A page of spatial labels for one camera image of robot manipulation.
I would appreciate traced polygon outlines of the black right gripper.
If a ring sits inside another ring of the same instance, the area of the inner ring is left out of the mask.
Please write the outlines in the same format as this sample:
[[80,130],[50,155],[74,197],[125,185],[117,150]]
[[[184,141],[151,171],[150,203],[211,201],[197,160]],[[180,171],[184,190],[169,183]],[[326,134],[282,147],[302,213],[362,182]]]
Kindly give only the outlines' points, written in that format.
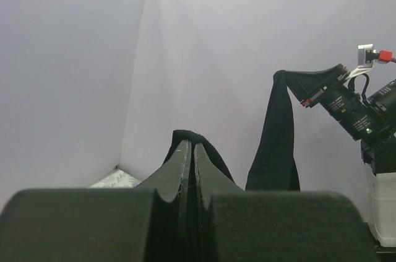
[[395,132],[395,81],[363,103],[344,86],[350,71],[342,64],[316,72],[287,71],[286,83],[304,107],[320,103],[355,140],[375,146]]

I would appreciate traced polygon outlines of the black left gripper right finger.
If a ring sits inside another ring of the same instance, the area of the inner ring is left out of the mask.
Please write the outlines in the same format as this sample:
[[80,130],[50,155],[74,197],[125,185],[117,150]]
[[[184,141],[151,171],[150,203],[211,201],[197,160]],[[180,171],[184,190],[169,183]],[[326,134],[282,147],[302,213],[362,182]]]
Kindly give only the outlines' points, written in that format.
[[353,203],[333,192],[244,191],[194,149],[201,261],[377,261]]

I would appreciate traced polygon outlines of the black t-shirt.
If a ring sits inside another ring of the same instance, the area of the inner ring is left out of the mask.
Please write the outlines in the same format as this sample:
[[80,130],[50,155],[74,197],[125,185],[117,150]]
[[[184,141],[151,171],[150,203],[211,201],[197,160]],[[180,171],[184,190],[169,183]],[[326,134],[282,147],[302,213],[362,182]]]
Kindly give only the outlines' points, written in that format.
[[[242,189],[235,184],[228,167],[220,153],[204,136],[186,129],[173,131],[171,146],[164,164],[176,152],[178,144],[188,140],[192,147],[202,144],[213,169],[211,175],[216,190]],[[294,159],[295,127],[293,107],[288,94],[286,71],[277,71],[273,75],[273,86],[270,93],[259,146],[248,172],[247,191],[301,191],[299,175]]]

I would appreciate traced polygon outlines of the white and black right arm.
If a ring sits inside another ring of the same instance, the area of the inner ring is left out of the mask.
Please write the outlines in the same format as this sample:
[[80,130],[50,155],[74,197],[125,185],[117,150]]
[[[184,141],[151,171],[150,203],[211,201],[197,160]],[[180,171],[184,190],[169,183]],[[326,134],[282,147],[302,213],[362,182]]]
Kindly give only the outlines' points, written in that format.
[[370,97],[338,64],[317,72],[291,71],[286,83],[300,104],[319,104],[361,143],[370,199],[368,226],[382,247],[395,247],[395,81]]

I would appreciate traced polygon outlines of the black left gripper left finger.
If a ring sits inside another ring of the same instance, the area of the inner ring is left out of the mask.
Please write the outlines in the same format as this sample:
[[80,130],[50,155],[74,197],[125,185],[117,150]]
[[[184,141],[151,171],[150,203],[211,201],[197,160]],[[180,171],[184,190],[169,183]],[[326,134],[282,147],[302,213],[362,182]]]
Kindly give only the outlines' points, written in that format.
[[1,213],[2,261],[187,261],[189,143],[134,188],[22,190]]

